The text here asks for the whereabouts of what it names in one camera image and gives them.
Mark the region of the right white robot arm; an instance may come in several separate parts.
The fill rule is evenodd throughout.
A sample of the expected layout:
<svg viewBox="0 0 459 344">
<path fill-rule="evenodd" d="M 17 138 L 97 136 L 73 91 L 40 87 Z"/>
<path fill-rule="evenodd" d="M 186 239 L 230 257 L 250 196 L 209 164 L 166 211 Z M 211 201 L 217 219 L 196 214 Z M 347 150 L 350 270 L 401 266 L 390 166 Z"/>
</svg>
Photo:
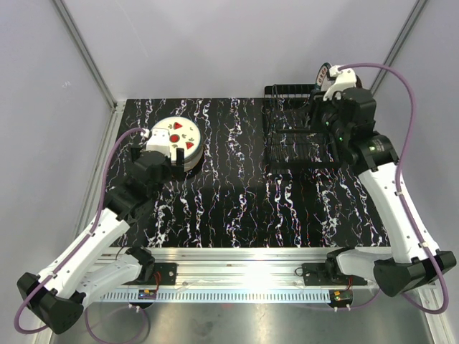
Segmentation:
<svg viewBox="0 0 459 344">
<path fill-rule="evenodd" d="M 311 96 L 311 127 L 329 135 L 343 161 L 370 195 L 387 232 L 390 254 L 337 249 L 327 255 L 325 276 L 340 285 L 350 276 L 375 282 L 394 297 L 427 285 L 456 266 L 451 251 L 432 238 L 410 198 L 400 159 L 387 136 L 375 131 L 377 104 L 369 90 L 350 87 Z"/>
</svg>

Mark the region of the dark green rimmed plate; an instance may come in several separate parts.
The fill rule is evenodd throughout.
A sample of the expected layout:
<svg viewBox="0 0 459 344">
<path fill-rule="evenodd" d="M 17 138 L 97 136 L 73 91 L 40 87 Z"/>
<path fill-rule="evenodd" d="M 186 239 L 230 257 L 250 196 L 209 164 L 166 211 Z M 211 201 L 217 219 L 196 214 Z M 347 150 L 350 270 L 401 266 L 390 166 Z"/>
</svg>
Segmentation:
<svg viewBox="0 0 459 344">
<path fill-rule="evenodd" d="M 318 92 L 327 91 L 327 89 L 332 86 L 333 80 L 329 76 L 329 70 L 331 68 L 331 64 L 329 62 L 325 62 L 321 65 L 321 68 L 316 75 L 316 81 L 314 85 L 314 90 Z"/>
</svg>

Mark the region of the red floral plate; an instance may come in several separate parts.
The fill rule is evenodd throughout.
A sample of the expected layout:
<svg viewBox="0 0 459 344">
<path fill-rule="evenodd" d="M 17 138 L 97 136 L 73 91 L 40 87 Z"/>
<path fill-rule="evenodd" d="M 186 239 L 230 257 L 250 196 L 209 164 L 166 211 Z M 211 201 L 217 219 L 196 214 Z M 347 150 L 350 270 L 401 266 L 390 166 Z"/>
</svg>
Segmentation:
<svg viewBox="0 0 459 344">
<path fill-rule="evenodd" d="M 356 87 L 357 88 L 362 88 L 363 87 L 361 79 L 359 78 L 358 75 L 356 75 Z"/>
</svg>

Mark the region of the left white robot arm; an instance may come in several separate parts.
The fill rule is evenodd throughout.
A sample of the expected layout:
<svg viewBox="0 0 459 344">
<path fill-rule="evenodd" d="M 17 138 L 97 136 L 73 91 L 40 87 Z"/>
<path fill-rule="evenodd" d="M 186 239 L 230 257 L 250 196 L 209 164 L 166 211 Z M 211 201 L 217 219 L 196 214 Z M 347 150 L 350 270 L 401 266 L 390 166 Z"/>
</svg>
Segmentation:
<svg viewBox="0 0 459 344">
<path fill-rule="evenodd" d="M 69 330 L 88 306 L 125 283 L 159 282 L 152 253 L 131 247 L 113 263 L 89 268 L 118 237 L 151 212 L 163 185 L 185 174 L 184 149 L 176 160 L 157 150 L 137 150 L 128 174 L 109 192 L 87 228 L 38 274 L 24 273 L 16 285 L 28 308 L 55 334 Z"/>
</svg>

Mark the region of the white watermelon pattern plate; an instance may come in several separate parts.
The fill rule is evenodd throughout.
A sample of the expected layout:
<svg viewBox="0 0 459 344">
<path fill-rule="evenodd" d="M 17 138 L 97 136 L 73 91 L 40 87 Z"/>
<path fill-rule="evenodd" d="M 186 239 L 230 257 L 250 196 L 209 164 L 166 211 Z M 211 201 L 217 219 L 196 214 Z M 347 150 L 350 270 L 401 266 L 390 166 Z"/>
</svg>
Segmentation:
<svg viewBox="0 0 459 344">
<path fill-rule="evenodd" d="M 169 140 L 171 146 L 171 162 L 176 162 L 176 149 L 183 148 L 187 141 L 203 140 L 197 124 L 188 118 L 173 116 L 158 121 L 152 128 L 163 128 L 169 130 Z"/>
</svg>

